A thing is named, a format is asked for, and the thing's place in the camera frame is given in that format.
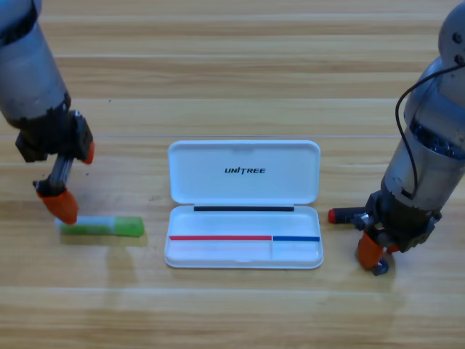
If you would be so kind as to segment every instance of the gray robot arm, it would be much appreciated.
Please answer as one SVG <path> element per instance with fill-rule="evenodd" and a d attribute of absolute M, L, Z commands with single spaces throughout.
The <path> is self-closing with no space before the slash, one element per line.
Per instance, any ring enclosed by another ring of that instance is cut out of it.
<path fill-rule="evenodd" d="M 0 0 L 0 111 L 20 130 L 16 146 L 26 162 L 57 154 L 52 173 L 34 182 L 49 211 L 67 223 L 78 206 L 66 189 L 74 159 L 91 163 L 87 122 L 71 98 L 38 23 L 40 0 Z"/>
<path fill-rule="evenodd" d="M 410 93 L 403 140 L 365 207 L 332 209 L 332 223 L 352 222 L 364 234 L 357 258 L 375 275 L 386 273 L 388 253 L 424 243 L 441 219 L 441 209 L 465 173 L 465 3 L 445 19 L 440 56 Z"/>

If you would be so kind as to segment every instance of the black cable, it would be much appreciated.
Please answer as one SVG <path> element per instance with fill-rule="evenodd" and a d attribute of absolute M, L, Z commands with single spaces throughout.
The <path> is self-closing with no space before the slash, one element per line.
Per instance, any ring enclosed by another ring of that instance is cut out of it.
<path fill-rule="evenodd" d="M 412 193 L 404 192 L 404 195 L 406 195 L 410 199 L 413 199 L 416 195 L 416 191 L 419 188 L 419 178 L 418 178 L 418 173 L 416 171 L 415 159 L 413 158 L 412 150 L 408 144 L 407 137 L 405 136 L 405 133 L 402 130 L 402 125 L 400 124 L 400 117 L 399 117 L 400 105 L 402 104 L 402 101 L 408 96 L 409 93 L 411 93 L 414 89 L 421 86 L 425 82 L 428 82 L 429 80 L 434 79 L 438 76 L 441 76 L 446 73 L 450 73 L 451 71 L 456 71 L 464 67 L 465 67 L 465 64 L 459 64 L 459 65 L 453 66 L 452 68 L 447 68 L 441 71 L 437 71 L 436 73 L 433 73 L 427 76 L 426 78 L 423 78 L 422 80 L 414 84 L 411 88 L 409 88 L 407 91 L 405 91 L 403 95 L 400 96 L 399 100 L 397 101 L 397 104 L 395 106 L 395 121 L 397 122 L 397 128 L 399 129 L 400 136 L 402 137 L 402 141 L 404 142 L 405 148 L 407 149 L 408 157 L 410 158 L 410 161 L 412 163 L 412 170 L 413 170 L 413 192 Z"/>

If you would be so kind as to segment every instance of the white case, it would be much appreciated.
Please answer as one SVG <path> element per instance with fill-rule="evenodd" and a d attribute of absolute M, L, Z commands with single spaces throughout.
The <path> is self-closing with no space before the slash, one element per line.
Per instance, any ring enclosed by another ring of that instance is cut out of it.
<path fill-rule="evenodd" d="M 181 141 L 169 148 L 165 261 L 176 268 L 312 269 L 323 262 L 320 148 L 306 140 Z"/>

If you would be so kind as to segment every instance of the blue stripe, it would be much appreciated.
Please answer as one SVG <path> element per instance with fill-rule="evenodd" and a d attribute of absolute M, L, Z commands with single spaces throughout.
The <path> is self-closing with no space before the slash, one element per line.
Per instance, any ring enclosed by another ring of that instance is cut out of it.
<path fill-rule="evenodd" d="M 318 236 L 273 236 L 273 241 L 320 242 L 320 238 Z"/>

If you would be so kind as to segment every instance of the green cap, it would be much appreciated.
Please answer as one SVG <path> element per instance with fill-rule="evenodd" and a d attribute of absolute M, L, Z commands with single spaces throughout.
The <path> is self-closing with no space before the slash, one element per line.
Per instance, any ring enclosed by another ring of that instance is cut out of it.
<path fill-rule="evenodd" d="M 141 217 L 116 217 L 115 235 L 135 236 L 144 235 L 144 221 Z"/>

